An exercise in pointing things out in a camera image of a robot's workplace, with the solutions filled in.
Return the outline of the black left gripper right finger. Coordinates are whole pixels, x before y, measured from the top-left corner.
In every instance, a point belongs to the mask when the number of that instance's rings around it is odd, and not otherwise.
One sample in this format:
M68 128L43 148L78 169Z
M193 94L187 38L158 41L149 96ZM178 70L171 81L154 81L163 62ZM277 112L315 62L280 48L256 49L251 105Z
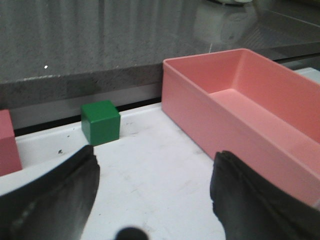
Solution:
M318 240L320 212L285 193L230 151L217 152L209 188L227 240Z

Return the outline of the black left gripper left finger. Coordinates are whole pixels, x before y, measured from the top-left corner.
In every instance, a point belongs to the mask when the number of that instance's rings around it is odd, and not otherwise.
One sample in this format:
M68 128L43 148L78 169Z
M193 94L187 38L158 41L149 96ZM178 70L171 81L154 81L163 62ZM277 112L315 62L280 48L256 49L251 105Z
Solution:
M0 197L2 240L79 240L100 183L86 145L43 176Z

